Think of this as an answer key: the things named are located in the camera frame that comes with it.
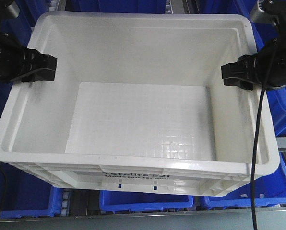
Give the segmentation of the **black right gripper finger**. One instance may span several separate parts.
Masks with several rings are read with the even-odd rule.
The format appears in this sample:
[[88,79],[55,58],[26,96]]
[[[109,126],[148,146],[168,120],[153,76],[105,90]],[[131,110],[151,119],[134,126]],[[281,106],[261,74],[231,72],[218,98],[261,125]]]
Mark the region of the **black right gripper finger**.
[[235,78],[223,79],[223,83],[225,86],[237,86],[244,90],[253,90],[254,88],[253,84]]
[[236,62],[221,66],[222,79],[249,81],[253,77],[253,55],[242,55]]

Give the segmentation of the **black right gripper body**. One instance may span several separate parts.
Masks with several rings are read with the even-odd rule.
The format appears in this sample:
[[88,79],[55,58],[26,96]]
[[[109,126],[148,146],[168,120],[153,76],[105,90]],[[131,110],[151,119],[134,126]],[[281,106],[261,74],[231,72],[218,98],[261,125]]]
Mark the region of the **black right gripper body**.
[[286,43],[277,39],[263,49],[246,58],[246,80],[267,90],[278,90],[286,86]]

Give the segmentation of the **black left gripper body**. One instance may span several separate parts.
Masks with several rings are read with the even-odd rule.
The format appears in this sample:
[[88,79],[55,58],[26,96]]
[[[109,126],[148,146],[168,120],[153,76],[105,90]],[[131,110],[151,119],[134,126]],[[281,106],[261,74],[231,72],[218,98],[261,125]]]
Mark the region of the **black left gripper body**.
[[0,81],[11,83],[37,71],[37,51],[22,46],[8,33],[0,33]]

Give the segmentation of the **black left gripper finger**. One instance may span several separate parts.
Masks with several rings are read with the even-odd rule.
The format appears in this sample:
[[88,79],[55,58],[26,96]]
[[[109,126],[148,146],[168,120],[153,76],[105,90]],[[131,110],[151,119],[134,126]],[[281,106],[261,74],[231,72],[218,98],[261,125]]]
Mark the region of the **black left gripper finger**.
[[21,77],[21,82],[54,81],[55,70],[40,68],[33,70]]
[[57,68],[57,58],[50,54],[42,54],[34,49],[32,66],[34,69],[47,69],[55,71]]

